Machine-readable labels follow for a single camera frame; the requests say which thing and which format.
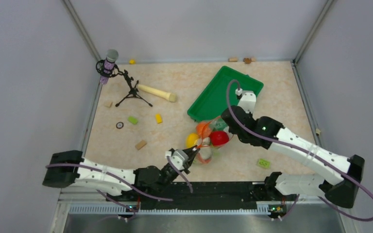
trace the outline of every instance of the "yellow lemon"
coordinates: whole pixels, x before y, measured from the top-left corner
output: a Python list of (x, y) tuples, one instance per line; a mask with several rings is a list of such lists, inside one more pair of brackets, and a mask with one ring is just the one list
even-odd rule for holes
[(196, 145), (199, 140), (199, 136), (196, 133), (190, 133), (185, 140), (185, 147), (191, 148)]

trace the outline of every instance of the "microphone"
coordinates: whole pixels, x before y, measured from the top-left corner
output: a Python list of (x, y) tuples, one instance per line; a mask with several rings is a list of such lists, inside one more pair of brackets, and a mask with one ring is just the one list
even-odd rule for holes
[(108, 82), (109, 78), (116, 77), (119, 75), (118, 66), (115, 64), (115, 61), (118, 59), (118, 51), (108, 50), (106, 52), (106, 59), (99, 60), (96, 63), (96, 70), (101, 75), (100, 82), (102, 85), (105, 85)]

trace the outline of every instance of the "black tripod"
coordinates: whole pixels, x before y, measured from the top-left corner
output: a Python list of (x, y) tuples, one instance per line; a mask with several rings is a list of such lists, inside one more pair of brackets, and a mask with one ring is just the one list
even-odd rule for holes
[(129, 98), (141, 99), (141, 100), (145, 101), (149, 106), (152, 107), (151, 103), (144, 100), (144, 98), (142, 98), (138, 94), (138, 88), (137, 88), (138, 83), (139, 83), (138, 80), (136, 81), (135, 87), (132, 87), (132, 81), (134, 80), (134, 78), (129, 77), (128, 72), (125, 69), (123, 70), (123, 72), (118, 69), (118, 75), (122, 75), (124, 77), (124, 79), (125, 79), (126, 83), (128, 84), (130, 90), (129, 90), (129, 93), (119, 103), (115, 104), (115, 107), (118, 107), (119, 104), (121, 104), (125, 99), (129, 99)]

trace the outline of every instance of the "red ball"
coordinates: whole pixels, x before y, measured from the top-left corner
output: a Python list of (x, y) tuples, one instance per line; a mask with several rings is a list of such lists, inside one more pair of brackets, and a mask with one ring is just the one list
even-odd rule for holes
[(215, 147), (222, 146), (229, 141), (228, 134), (224, 131), (213, 131), (209, 135), (209, 139), (211, 139), (211, 143)]

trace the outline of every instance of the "green lego brick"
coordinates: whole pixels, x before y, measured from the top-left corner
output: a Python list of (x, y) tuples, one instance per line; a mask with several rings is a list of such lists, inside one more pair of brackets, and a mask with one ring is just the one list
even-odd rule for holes
[(262, 168), (268, 169), (270, 168), (271, 162), (265, 159), (259, 159), (257, 165)]
[(128, 117), (128, 121), (131, 122), (132, 124), (136, 125), (138, 123), (138, 119), (136, 119), (133, 116)]

